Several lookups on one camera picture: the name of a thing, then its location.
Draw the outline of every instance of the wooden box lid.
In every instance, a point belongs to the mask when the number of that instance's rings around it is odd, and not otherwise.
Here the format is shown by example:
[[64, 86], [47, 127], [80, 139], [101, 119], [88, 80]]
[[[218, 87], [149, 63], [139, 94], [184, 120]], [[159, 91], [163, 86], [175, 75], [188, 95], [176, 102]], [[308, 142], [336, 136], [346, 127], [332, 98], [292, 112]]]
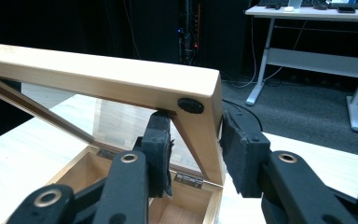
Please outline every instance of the wooden box lid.
[[[205, 180], [222, 186], [225, 168], [218, 143], [222, 118], [219, 72], [179, 64], [153, 63], [45, 49], [0, 45], [0, 78], [72, 91], [126, 105], [166, 110]], [[0, 81], [0, 98], [86, 141], [114, 149]], [[201, 113], [178, 105], [187, 98]]]

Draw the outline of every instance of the open lid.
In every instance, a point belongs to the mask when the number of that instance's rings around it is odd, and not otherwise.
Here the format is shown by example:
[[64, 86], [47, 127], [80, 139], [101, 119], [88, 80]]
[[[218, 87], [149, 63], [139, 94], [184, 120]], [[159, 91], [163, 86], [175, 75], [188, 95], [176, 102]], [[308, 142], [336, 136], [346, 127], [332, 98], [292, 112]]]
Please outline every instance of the open lid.
[[[134, 135], [142, 136], [147, 114], [168, 111], [174, 124], [172, 138], [181, 137], [179, 141], [186, 144], [203, 178], [218, 185], [224, 183], [225, 168], [218, 143], [221, 83], [216, 70], [0, 45], [1, 79], [72, 94], [69, 103], [77, 101], [78, 107], [66, 118], [65, 113], [54, 113], [54, 108], [50, 110], [0, 81], [1, 99], [104, 149], [131, 148], [129, 136], [119, 138], [122, 144], [115, 140], [115, 136], [123, 134], [120, 130], [138, 130], [141, 134], [133, 132]], [[190, 101], [179, 104], [181, 99]], [[88, 113], [93, 116], [92, 131], [75, 125]], [[131, 113], [137, 119], [127, 122]], [[109, 124], [117, 125], [117, 130], [113, 132]], [[175, 137], [176, 130], [180, 136]]]

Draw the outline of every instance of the glass panel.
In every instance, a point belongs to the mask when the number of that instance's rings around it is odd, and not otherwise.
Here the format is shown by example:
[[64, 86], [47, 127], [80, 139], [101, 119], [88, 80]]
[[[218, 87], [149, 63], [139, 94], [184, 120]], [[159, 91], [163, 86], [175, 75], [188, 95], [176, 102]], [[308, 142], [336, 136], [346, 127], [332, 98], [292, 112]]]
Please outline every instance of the glass panel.
[[[151, 114], [156, 111], [27, 83], [22, 83], [21, 93], [91, 134], [95, 141], [124, 150], [132, 150], [137, 137], [144, 135]], [[174, 140], [171, 164], [200, 173], [172, 122], [171, 136]]]
[[[156, 111], [117, 102], [97, 100], [93, 136], [108, 145], [132, 150], [137, 137], [143, 136], [150, 116]], [[171, 122], [174, 140], [171, 164], [200, 172], [184, 140]]]

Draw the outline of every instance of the wooden edge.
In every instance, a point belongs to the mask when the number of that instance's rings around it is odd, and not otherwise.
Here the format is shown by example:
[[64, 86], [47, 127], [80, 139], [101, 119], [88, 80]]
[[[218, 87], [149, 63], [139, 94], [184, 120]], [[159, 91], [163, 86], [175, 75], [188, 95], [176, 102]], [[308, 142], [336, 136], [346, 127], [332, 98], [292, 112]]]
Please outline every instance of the wooden edge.
[[[217, 70], [0, 45], [0, 77], [170, 111], [204, 176], [224, 184], [217, 140], [223, 110]], [[198, 101], [204, 111], [185, 112], [177, 104], [181, 98]]]
[[157, 200], [152, 198], [149, 202], [149, 223], [150, 224], [159, 223], [167, 206], [168, 206], [167, 198], [160, 198]]
[[176, 173], [192, 175], [199, 179], [205, 179], [201, 172], [170, 163], [170, 170]]
[[46, 185], [55, 184], [61, 179], [72, 167], [74, 167], [86, 154], [93, 153], [97, 154], [99, 151], [95, 147], [85, 147], [79, 154], [77, 154], [65, 167], [63, 167], [55, 176], [53, 176]]
[[215, 223], [217, 214], [219, 214], [220, 203], [222, 202], [223, 197], [223, 189], [217, 186], [214, 186], [214, 188], [215, 190], [212, 191], [211, 200], [209, 201], [205, 218], [202, 222], [204, 224]]

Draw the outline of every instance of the desk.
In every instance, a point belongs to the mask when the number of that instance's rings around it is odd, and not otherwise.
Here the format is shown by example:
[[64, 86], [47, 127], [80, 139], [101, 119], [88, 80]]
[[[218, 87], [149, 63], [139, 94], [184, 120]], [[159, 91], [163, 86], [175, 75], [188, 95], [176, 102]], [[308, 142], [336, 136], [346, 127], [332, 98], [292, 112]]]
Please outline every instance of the desk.
[[[338, 13], [335, 9], [316, 10], [302, 7], [294, 12], [252, 7], [246, 10], [246, 15], [270, 18], [268, 37], [264, 48], [257, 83], [246, 100], [247, 105], [254, 105], [264, 85], [264, 72], [267, 64], [292, 67], [296, 69], [323, 72], [347, 77], [358, 77], [358, 58], [304, 51], [274, 49], [269, 46], [276, 19], [313, 20], [313, 21], [351, 21], [358, 22], [358, 10], [355, 14]], [[351, 120], [351, 129], [358, 133], [358, 88], [353, 96], [347, 96], [347, 106]]]
[[[95, 98], [75, 95], [51, 110], [92, 133], [95, 111], [91, 108], [96, 108], [96, 104]], [[273, 134], [265, 136], [272, 150], [292, 151], [303, 157], [327, 186], [358, 196], [358, 156]], [[41, 119], [31, 119], [0, 136], [0, 223], [86, 145]], [[217, 223], [246, 221], [265, 223], [261, 200], [243, 199], [228, 175]]]

